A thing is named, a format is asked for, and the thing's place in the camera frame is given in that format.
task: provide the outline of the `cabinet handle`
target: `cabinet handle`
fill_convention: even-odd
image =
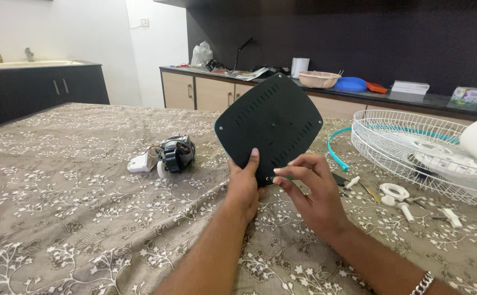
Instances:
[[[229,103],[229,99],[230,99],[231,97],[233,97],[233,93],[228,92],[228,108],[229,108],[229,106],[231,105],[231,104]]]
[[[188,98],[193,99],[193,95],[190,94],[191,93],[191,91],[190,91],[191,88],[193,88],[193,85],[188,84]]]
[[[58,85],[55,80],[53,80],[53,84],[54,84],[54,89],[57,91],[57,95],[60,95],[60,91],[58,91]]]
[[[65,79],[62,79],[62,81],[64,81],[65,93],[69,93],[69,90],[67,89],[67,83],[65,82]]]

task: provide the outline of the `hand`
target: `hand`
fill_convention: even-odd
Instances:
[[[224,199],[223,207],[229,208],[230,212],[239,212],[240,218],[245,224],[253,220],[257,213],[258,198],[264,195],[268,188],[257,187],[255,171],[259,162],[258,149],[251,151],[248,165],[243,170],[232,160],[228,160],[229,176],[228,193]]]
[[[311,189],[311,194],[304,195],[287,178],[277,176],[273,179],[273,183],[280,185],[289,195],[309,228],[325,242],[329,244],[336,235],[353,226],[346,217],[337,183],[324,157],[302,154],[287,167],[274,169],[274,172],[300,179]]]

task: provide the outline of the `black countertop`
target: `black countertop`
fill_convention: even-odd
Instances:
[[[80,63],[80,64],[61,64],[61,65],[58,65],[58,66],[11,67],[11,68],[0,68],[0,70],[38,69],[38,68],[52,68],[52,67],[101,66],[101,64],[91,63],[90,61],[79,60],[79,59],[56,59],[55,61],[61,61],[61,60],[76,61],[77,63]],[[27,63],[26,60],[21,60],[21,61],[18,61],[18,62],[19,63]]]
[[[226,78],[229,81],[235,81],[235,83],[242,83],[244,81],[226,77],[220,73],[213,73],[209,72],[207,69],[199,69],[199,68],[171,68],[171,67],[160,67],[161,70],[169,71],[169,72],[177,72],[184,75],[189,75],[190,73],[194,73],[197,75],[207,76],[210,77],[219,77],[219,78]],[[265,79],[254,79],[246,84],[257,84]],[[427,93],[424,96],[421,95],[412,95],[409,93],[401,93],[401,92],[393,92],[388,89],[386,93],[377,93],[372,91],[350,91],[350,90],[340,90],[335,88],[308,88],[304,87],[298,79],[293,79],[295,84],[299,85],[304,91],[307,92],[315,92],[315,93],[323,93],[327,95],[336,95],[336,96],[344,96],[344,97],[353,97],[358,99],[364,99],[367,101],[376,101],[376,102],[384,102],[386,104],[400,104],[400,105],[407,105],[412,107],[418,107],[423,109],[432,109],[432,110],[442,110],[446,112],[452,113],[460,113],[460,114],[468,114],[472,116],[477,116],[477,106],[476,105],[466,105],[466,104],[456,104],[454,102],[450,102],[450,96],[443,96],[443,95],[436,95],[432,93]]]

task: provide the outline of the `white fan guard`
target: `white fan guard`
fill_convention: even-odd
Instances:
[[[465,125],[386,110],[359,111],[353,119],[351,141],[364,157],[409,182],[477,205],[477,159],[459,146]]]

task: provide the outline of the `white wall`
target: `white wall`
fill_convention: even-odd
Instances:
[[[111,104],[142,105],[125,0],[0,0],[4,61],[26,60],[26,47],[102,64]]]
[[[142,105],[163,108],[158,67],[189,62],[186,10],[152,0],[126,0],[126,4],[131,27],[149,18],[149,27],[131,29]]]

